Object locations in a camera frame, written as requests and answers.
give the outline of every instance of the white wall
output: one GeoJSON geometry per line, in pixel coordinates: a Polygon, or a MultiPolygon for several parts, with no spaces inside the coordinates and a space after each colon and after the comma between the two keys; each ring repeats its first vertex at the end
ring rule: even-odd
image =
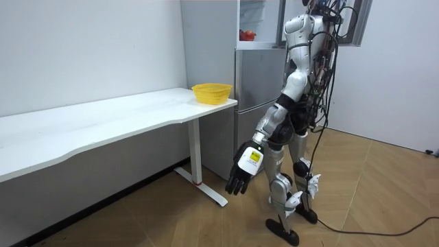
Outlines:
{"type": "Polygon", "coordinates": [[[179,1],[0,2],[0,116],[186,87],[179,1]]]}
{"type": "Polygon", "coordinates": [[[342,47],[329,127],[439,148],[439,2],[373,1],[361,47],[342,47]]]}
{"type": "Polygon", "coordinates": [[[183,0],[181,8],[188,86],[208,82],[233,85],[238,3],[183,0]]]}
{"type": "MultiPolygon", "coordinates": [[[[0,35],[0,116],[187,87],[179,1],[0,1],[0,35]]],[[[180,124],[0,183],[0,247],[188,156],[180,124]]]]}

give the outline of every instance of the yellow basket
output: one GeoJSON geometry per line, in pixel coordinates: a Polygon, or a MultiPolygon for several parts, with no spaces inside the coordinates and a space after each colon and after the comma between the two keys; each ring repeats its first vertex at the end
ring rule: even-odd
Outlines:
{"type": "Polygon", "coordinates": [[[206,83],[192,86],[197,101],[204,104],[222,104],[227,101],[231,85],[206,83]]]}

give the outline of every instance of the white table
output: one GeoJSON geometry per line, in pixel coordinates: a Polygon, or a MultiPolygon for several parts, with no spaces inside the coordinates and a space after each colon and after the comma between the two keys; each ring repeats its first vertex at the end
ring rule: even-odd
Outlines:
{"type": "Polygon", "coordinates": [[[169,124],[189,121],[192,174],[176,172],[219,205],[227,200],[202,183],[198,118],[235,106],[196,102],[188,89],[167,89],[0,118],[0,183],[75,154],[169,124]]]}

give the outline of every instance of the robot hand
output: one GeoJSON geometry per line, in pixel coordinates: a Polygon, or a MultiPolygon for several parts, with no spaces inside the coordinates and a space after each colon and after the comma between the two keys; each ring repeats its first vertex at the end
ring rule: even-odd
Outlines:
{"type": "Polygon", "coordinates": [[[233,166],[230,178],[227,181],[226,191],[237,195],[247,191],[248,183],[256,175],[263,160],[263,147],[254,141],[247,141],[239,147],[233,157],[233,166]]]}
{"type": "Polygon", "coordinates": [[[322,174],[315,175],[308,181],[308,192],[313,199],[318,192],[318,179],[321,175],[322,174]]]}

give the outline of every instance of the table foot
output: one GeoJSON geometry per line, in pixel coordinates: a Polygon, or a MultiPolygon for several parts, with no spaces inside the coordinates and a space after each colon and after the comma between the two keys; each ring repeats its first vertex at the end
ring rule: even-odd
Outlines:
{"type": "Polygon", "coordinates": [[[228,203],[227,199],[225,199],[223,196],[219,195],[216,191],[211,189],[209,186],[205,185],[204,183],[201,183],[200,185],[195,185],[192,181],[192,175],[189,172],[186,172],[185,169],[183,169],[181,167],[177,167],[176,169],[174,169],[174,171],[176,171],[178,174],[183,176],[183,178],[186,178],[189,182],[191,182],[191,184],[193,184],[195,187],[197,187],[198,189],[203,191],[206,195],[211,197],[221,207],[224,207],[227,205],[227,203],[228,203]]]}

